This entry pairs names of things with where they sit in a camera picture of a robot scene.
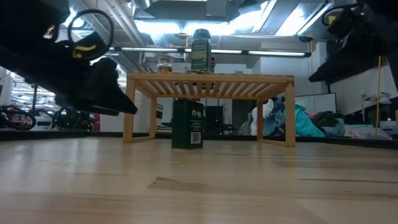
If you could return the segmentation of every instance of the pink fabric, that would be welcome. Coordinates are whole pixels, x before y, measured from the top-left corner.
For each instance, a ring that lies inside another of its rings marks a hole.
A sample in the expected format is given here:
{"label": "pink fabric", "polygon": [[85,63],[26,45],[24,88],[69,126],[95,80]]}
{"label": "pink fabric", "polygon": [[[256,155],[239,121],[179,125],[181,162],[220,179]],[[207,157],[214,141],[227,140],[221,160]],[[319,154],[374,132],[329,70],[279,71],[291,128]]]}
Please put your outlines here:
{"label": "pink fabric", "polygon": [[313,114],[307,114],[308,118],[312,119],[315,115],[317,115],[318,113],[313,113]]}

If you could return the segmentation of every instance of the green tin can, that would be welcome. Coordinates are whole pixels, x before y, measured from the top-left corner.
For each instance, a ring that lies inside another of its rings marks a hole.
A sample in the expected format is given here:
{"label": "green tin can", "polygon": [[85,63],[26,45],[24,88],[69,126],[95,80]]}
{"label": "green tin can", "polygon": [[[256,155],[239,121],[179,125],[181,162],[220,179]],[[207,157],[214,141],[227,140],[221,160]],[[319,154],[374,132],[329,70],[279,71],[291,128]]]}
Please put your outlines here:
{"label": "green tin can", "polygon": [[203,104],[176,100],[173,105],[172,148],[203,148]]}

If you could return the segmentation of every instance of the slatted shelf top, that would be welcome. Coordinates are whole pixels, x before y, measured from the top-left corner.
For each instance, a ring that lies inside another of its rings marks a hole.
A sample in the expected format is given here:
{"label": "slatted shelf top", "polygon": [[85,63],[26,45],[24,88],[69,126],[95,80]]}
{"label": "slatted shelf top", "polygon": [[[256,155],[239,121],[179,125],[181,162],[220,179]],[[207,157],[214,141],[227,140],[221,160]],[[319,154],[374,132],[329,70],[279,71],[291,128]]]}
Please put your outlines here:
{"label": "slatted shelf top", "polygon": [[137,90],[153,97],[261,100],[284,92],[294,76],[133,72]]}

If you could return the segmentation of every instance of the jar lid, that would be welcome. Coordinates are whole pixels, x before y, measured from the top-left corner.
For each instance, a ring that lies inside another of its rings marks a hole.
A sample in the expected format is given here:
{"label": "jar lid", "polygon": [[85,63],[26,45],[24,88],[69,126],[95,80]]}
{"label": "jar lid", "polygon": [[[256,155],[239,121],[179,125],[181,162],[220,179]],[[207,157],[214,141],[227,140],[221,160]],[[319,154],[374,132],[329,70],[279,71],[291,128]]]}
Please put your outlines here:
{"label": "jar lid", "polygon": [[204,37],[204,38],[210,39],[211,35],[210,35],[210,32],[206,29],[197,29],[193,33],[193,38],[197,38],[197,37]]}
{"label": "jar lid", "polygon": [[159,57],[158,61],[159,61],[159,60],[166,60],[166,61],[170,61],[170,62],[173,61],[173,59],[172,59],[169,55],[161,55],[161,56]]}

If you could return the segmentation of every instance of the blue fabric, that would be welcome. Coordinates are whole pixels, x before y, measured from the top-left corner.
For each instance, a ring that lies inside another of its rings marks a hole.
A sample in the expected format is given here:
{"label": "blue fabric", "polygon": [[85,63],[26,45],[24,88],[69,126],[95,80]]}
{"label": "blue fabric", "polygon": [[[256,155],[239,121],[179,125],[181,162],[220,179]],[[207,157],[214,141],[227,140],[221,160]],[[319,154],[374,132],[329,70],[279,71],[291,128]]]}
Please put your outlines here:
{"label": "blue fabric", "polygon": [[326,137],[342,137],[346,133],[346,127],[342,118],[337,118],[338,124],[334,127],[322,127]]}
{"label": "blue fabric", "polygon": [[305,113],[305,107],[294,105],[296,133],[302,137],[325,137]]}
{"label": "blue fabric", "polygon": [[248,123],[246,124],[246,128],[244,129],[244,135],[251,135],[251,123],[253,123],[253,116],[251,116],[251,113],[248,114]]}
{"label": "blue fabric", "polygon": [[274,102],[274,109],[269,113],[268,118],[263,121],[264,129],[262,131],[264,136],[270,136],[275,129],[285,126],[284,110],[284,97],[281,97]]}

